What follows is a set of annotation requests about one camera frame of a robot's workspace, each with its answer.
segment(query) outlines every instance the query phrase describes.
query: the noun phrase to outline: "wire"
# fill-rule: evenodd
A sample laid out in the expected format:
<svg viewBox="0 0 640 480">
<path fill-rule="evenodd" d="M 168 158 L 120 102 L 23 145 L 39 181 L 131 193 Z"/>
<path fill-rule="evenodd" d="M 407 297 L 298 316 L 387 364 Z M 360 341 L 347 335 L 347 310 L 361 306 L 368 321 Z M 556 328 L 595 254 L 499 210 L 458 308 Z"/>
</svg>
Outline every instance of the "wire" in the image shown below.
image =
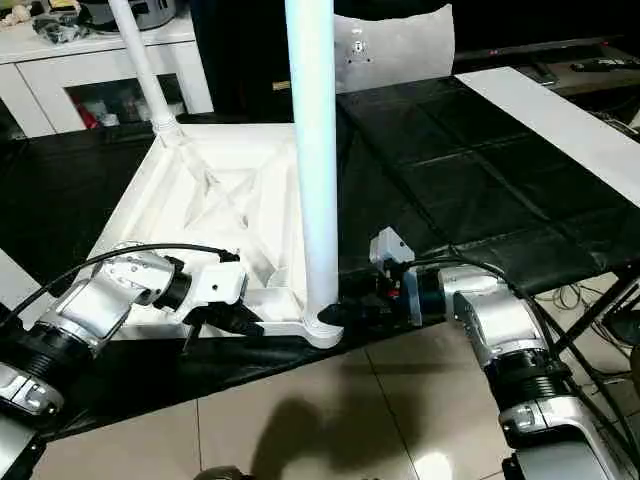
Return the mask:
<svg viewBox="0 0 640 480">
<path fill-rule="evenodd" d="M 570 303 L 568 301 L 568 299 L 566 298 L 566 293 L 572 291 L 573 294 L 576 297 L 575 303 Z M 583 291 L 586 292 L 590 292 L 590 293 L 595 293 L 597 295 L 604 295 L 604 292 L 601 292 L 600 290 L 597 290 L 595 288 L 591 288 L 591 287 L 587 287 L 585 285 L 582 285 L 581 283 L 575 283 L 572 285 L 566 285 L 564 287 L 560 287 L 560 288 L 556 288 L 552 294 L 551 297 L 543 297 L 542 295 L 536 295 L 535 298 L 536 300 L 540 300 L 543 302 L 551 302 L 553 303 L 554 307 L 556 307 L 558 310 L 564 310 L 564 311 L 573 311 L 576 310 L 577 308 L 579 308 L 580 306 L 582 306 L 585 310 L 588 310 L 591 307 L 591 303 L 589 303 L 587 300 L 585 300 L 584 298 L 584 294 Z M 593 331 L 593 333 L 595 333 L 598 337 L 600 337 L 603 341 L 605 341 L 606 343 L 608 343 L 609 345 L 611 345 L 613 348 L 616 349 L 616 351 L 618 353 L 620 353 L 626 360 L 630 360 L 630 355 L 628 352 L 626 352 L 624 349 L 625 348 L 629 348 L 626 345 L 621 344 L 617 339 L 615 339 L 606 329 L 606 327 L 604 327 L 604 325 L 602 325 L 602 322 L 600 320 L 595 320 L 592 324 L 591 324 L 591 330 Z M 621 372 L 614 372 L 614 373 L 610 373 L 610 372 L 603 372 L 601 370 L 598 370 L 596 368 L 594 368 L 594 370 L 596 372 L 598 372 L 599 375 L 601 375 L 602 377 L 615 377 L 615 376 L 619 376 L 619 375 L 626 375 L 629 373 L 628 370 L 625 371 L 621 371 Z"/>
<path fill-rule="evenodd" d="M 548 323 L 558 335 L 560 336 L 564 335 L 564 330 L 560 328 L 560 325 L 558 325 L 558 323 L 553 319 L 553 317 L 551 317 L 551 315 L 549 315 L 548 312 L 544 311 L 542 318 L 544 320 L 543 323 Z M 629 458 L 633 462 L 633 465 L 636 468 L 636 470 L 640 472 L 640 447 L 638 446 L 638 442 L 633 434 L 633 430 L 631 429 L 631 426 L 629 425 L 627 418 L 622 413 L 622 410 L 620 409 L 620 407 L 618 406 L 618 403 L 615 401 L 615 399 L 607 389 L 607 386 L 605 385 L 605 383 L 602 381 L 602 379 L 600 379 L 595 369 L 587 361 L 587 359 L 582 354 L 580 349 L 576 347 L 575 343 L 573 342 L 569 343 L 568 348 L 569 350 L 571 350 L 571 353 L 573 353 L 574 357 L 576 357 L 576 360 L 578 360 L 578 363 L 580 363 L 580 366 L 585 370 L 585 372 L 587 372 L 587 375 L 589 375 L 591 380 L 593 380 L 593 383 L 595 383 L 596 387 L 598 387 L 598 390 L 600 391 L 604 399 L 607 401 L 607 403 L 611 407 L 611 410 L 616 416 L 616 419 L 618 420 L 618 422 L 620 422 L 620 425 L 622 426 L 622 430 L 624 431 L 624 434 L 627 437 L 627 442 L 620 442 L 620 439 L 618 439 L 618 436 L 614 433 L 614 432 L 617 432 L 616 427 L 614 427 L 610 421 L 607 420 L 607 422 L 604 423 L 603 425 L 614 438 L 618 439 L 618 443 L 620 443 L 620 446 L 624 449 L 625 453 L 629 455 Z M 597 418 L 600 419 L 600 415 L 604 415 L 602 411 L 597 406 L 595 406 L 595 404 L 593 404 L 592 402 L 591 403 L 585 402 L 585 405 L 587 406 L 587 408 L 589 408 L 592 411 L 592 413 Z"/>
<path fill-rule="evenodd" d="M 118 250 L 112 250 L 107 253 L 103 253 L 102 255 L 97 255 L 93 258 L 90 258 L 73 268 L 70 268 L 66 272 L 62 273 L 55 279 L 51 280 L 46 285 L 42 286 L 27 298 L 25 298 L 20 304 L 14 308 L 7 316 L 2 320 L 2 322 L 8 322 L 14 318 L 16 318 L 20 313 L 22 313 L 26 308 L 31 306 L 33 302 L 35 302 L 38 298 L 40 298 L 45 293 L 49 292 L 56 284 L 59 282 L 69 278 L 71 275 L 78 273 L 80 270 L 90 267 L 91 265 L 95 265 L 96 263 L 103 262 L 113 257 L 118 257 L 120 255 L 125 255 L 127 253 L 135 253 L 135 252 L 147 252 L 149 250 L 195 250 L 198 252 L 206 252 L 213 253 L 220 257 L 221 261 L 236 261 L 239 260 L 240 257 L 236 254 L 233 254 L 227 250 L 221 248 L 214 247 L 206 247 L 204 245 L 193 245 L 191 243 L 149 243 L 146 245 L 134 245 L 131 247 L 120 248 Z"/>
<path fill-rule="evenodd" d="M 416 259 L 412 262 L 408 262 L 403 264 L 407 269 L 411 268 L 411 267 L 417 267 L 417 266 L 424 266 L 424 267 L 434 267 L 434 266 L 442 266 L 442 265 L 472 265 L 474 267 L 478 267 L 478 268 L 482 268 L 484 270 L 487 270 L 489 273 L 493 273 L 494 275 L 496 275 L 497 277 L 501 278 L 506 284 L 507 286 L 513 290 L 516 295 L 518 295 L 520 298 L 522 298 L 525 302 L 527 302 L 527 304 L 529 305 L 529 307 L 534 311 L 538 311 L 540 309 L 540 306 L 535 302 L 535 300 L 531 297 L 531 295 L 529 295 L 527 292 L 525 292 L 522 288 L 520 288 L 520 286 L 518 286 L 515 282 L 513 282 L 510 278 L 507 277 L 507 274 L 504 272 L 504 270 L 491 265 L 490 263 L 487 262 L 482 262 L 479 260 L 474 260 L 472 258 L 468 258 L 464 255 L 461 254 L 457 254 L 457 255 L 450 255 L 450 256 L 442 256 L 442 257 L 435 257 L 435 258 L 426 258 L 426 259 Z M 551 332 L 549 331 L 549 327 L 544 323 L 544 322 L 540 322 L 540 329 L 542 330 L 542 336 L 544 337 L 547 345 L 549 346 L 549 352 L 557 358 L 557 355 L 555 353 L 555 350 L 553 348 L 554 345 L 554 341 L 553 341 L 553 336 L 551 335 Z"/>
</svg>

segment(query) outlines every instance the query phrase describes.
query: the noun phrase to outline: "white pole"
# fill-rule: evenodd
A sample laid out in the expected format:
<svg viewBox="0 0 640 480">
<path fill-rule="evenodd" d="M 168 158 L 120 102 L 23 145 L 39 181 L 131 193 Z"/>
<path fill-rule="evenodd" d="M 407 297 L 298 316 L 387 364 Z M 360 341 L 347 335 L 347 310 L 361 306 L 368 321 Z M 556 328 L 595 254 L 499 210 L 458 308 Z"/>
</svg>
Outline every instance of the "white pole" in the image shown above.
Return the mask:
<svg viewBox="0 0 640 480">
<path fill-rule="evenodd" d="M 149 110 L 151 110 L 151 123 L 154 132 L 163 138 L 169 137 L 170 134 L 178 134 L 180 126 L 169 110 L 158 78 L 153 73 L 128 0 L 109 0 L 109 5 L 118 24 L 122 40 L 127 47 L 129 57 L 136 69 L 142 93 L 144 93 L 144 98 Z"/>
<path fill-rule="evenodd" d="M 340 329 L 317 314 L 338 299 L 338 220 L 333 0 L 286 0 L 307 310 L 315 334 Z"/>
</svg>

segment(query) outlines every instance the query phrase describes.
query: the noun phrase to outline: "glass cabinet door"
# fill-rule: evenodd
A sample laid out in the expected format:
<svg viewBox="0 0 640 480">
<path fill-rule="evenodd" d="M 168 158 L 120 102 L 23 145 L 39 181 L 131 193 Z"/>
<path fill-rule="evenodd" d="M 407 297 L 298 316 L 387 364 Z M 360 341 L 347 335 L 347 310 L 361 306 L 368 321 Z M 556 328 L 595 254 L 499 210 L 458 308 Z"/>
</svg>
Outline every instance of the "glass cabinet door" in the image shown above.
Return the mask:
<svg viewBox="0 0 640 480">
<path fill-rule="evenodd" d="M 174 115 L 186 112 L 185 102 L 175 74 L 158 75 L 170 110 Z M 135 78 L 66 87 L 65 91 L 86 128 L 145 122 L 151 112 Z"/>
<path fill-rule="evenodd" d="M 0 99 L 0 142 L 23 138 L 26 138 L 26 135 L 5 103 Z"/>
</svg>

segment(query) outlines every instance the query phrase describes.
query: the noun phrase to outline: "shelf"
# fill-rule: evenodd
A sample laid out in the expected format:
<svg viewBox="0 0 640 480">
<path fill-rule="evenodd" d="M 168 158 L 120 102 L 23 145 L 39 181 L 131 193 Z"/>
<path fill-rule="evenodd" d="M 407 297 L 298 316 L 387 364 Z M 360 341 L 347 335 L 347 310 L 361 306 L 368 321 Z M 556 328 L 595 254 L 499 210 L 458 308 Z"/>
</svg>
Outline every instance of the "shelf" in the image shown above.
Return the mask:
<svg viewBox="0 0 640 480">
<path fill-rule="evenodd" d="M 142 41 L 147 46 L 195 41 L 189 10 L 160 28 L 142 32 Z M 80 40 L 53 45 L 36 34 L 31 22 L 0 30 L 0 65 L 124 48 L 118 33 L 92 33 Z"/>
</svg>

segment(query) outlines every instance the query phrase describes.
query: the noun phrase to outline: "beige floor tile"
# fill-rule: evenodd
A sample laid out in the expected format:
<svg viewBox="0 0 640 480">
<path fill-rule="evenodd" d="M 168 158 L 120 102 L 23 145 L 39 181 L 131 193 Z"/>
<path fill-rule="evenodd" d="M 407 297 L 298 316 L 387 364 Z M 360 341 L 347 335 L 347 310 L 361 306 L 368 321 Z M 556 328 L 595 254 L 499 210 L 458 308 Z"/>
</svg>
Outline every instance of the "beige floor tile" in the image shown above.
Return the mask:
<svg viewBox="0 0 640 480">
<path fill-rule="evenodd" d="M 191 480 L 199 472 L 196 402 L 51 443 L 36 480 Z"/>
<path fill-rule="evenodd" d="M 363 350 L 199 400 L 204 468 L 259 480 L 415 479 Z"/>
<path fill-rule="evenodd" d="M 421 480 L 479 479 L 511 455 L 460 324 L 367 347 Z"/>
</svg>

